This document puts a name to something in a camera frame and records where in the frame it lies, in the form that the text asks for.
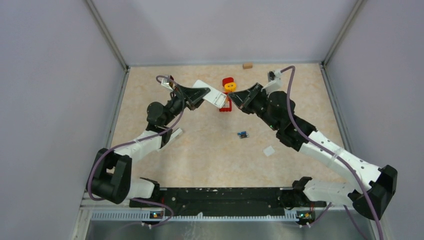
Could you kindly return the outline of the white remote control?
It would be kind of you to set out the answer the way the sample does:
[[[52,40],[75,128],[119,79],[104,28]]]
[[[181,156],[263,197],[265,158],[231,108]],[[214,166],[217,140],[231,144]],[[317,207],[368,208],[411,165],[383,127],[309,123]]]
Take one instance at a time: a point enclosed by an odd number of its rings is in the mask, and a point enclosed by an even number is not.
[[[209,91],[205,96],[202,97],[202,99],[214,105],[218,109],[221,109],[225,105],[227,95],[219,91],[218,89],[212,87],[211,85],[205,83],[204,81],[198,79],[192,87],[195,89],[208,89]]]

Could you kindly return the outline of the blue battery pair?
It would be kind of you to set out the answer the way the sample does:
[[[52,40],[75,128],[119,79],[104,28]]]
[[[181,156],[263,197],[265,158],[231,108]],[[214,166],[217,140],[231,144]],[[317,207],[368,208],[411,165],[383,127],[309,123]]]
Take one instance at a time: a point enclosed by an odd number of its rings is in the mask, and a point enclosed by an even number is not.
[[[248,137],[249,137],[249,134],[248,134],[246,131],[241,131],[241,132],[238,132],[238,133],[237,133],[237,136],[238,136],[240,139],[244,139],[244,138],[248,138]]]

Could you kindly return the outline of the white battery cover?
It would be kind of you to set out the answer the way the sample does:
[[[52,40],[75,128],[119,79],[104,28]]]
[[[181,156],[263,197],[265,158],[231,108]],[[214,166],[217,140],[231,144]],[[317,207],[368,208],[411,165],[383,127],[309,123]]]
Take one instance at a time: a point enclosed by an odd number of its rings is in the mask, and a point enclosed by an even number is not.
[[[269,145],[263,150],[263,153],[266,157],[273,155],[275,152],[275,149],[271,145]]]

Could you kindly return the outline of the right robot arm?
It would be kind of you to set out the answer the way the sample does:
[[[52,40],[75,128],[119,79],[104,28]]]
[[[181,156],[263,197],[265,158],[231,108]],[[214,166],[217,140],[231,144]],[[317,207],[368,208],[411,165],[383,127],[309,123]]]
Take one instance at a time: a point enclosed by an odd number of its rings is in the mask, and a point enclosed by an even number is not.
[[[370,220],[382,218],[396,193],[398,171],[394,167],[366,162],[329,140],[314,125],[293,114],[296,104],[284,91],[267,93],[256,83],[249,89],[229,93],[228,97],[243,113],[263,120],[283,145],[320,161],[346,180],[307,180],[293,192],[297,205],[332,202],[353,207]]]

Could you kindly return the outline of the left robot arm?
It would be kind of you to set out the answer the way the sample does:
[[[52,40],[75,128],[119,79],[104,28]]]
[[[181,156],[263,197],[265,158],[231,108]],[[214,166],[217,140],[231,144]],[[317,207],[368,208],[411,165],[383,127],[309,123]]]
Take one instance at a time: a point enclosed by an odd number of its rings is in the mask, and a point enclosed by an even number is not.
[[[178,134],[170,122],[177,123],[185,110],[195,110],[212,88],[197,81],[193,87],[176,85],[166,104],[150,103],[146,109],[146,129],[129,142],[97,152],[86,190],[94,201],[120,204],[126,199],[141,198],[149,207],[160,202],[159,184],[154,180],[132,175],[133,165],[148,154],[165,147]]]

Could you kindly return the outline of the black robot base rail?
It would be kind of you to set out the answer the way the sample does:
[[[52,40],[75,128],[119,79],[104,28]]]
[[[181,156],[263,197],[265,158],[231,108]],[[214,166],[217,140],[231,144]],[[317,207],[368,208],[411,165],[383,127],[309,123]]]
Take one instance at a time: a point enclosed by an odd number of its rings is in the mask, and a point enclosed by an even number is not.
[[[174,217],[262,217],[283,216],[294,208],[325,208],[325,201],[310,201],[289,187],[169,187],[161,188],[143,202],[130,200],[131,208],[147,208],[150,202],[170,207]]]

